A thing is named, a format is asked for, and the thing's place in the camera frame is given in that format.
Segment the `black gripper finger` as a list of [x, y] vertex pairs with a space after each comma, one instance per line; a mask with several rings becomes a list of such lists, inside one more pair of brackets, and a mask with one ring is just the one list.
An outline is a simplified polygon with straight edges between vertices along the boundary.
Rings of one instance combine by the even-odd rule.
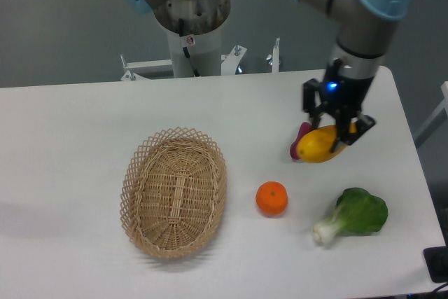
[[364, 114], [362, 111], [352, 114], [349, 110], [336, 110], [336, 136], [332, 144], [332, 153], [338, 152], [344, 146], [354, 144], [376, 124], [377, 122], [373, 117]]
[[308, 114], [312, 128], [317, 128], [323, 115], [329, 114], [325, 89], [326, 83], [318, 80], [308, 80], [302, 86], [302, 110]]

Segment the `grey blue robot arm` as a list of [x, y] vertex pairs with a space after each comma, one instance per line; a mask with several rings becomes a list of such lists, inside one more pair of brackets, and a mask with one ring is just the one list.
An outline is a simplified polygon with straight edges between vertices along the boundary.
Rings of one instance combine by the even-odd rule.
[[[222, 74], [218, 31], [230, 0], [127, 0], [134, 10], [152, 12], [171, 39], [177, 77]], [[389, 49], [410, 0], [296, 0], [339, 22], [340, 31], [321, 80], [302, 86], [308, 115], [290, 156], [323, 162], [354, 144], [375, 125], [362, 111], [363, 100]]]

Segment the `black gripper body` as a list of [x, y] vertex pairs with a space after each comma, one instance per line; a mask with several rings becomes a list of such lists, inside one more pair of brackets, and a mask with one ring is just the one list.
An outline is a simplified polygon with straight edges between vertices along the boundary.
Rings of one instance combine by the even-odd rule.
[[318, 93], [324, 111], [333, 118], [336, 117], [337, 111], [346, 119], [356, 118], [362, 111], [362, 104], [373, 77], [351, 78], [349, 75], [352, 70], [340, 58], [334, 59], [325, 70]]

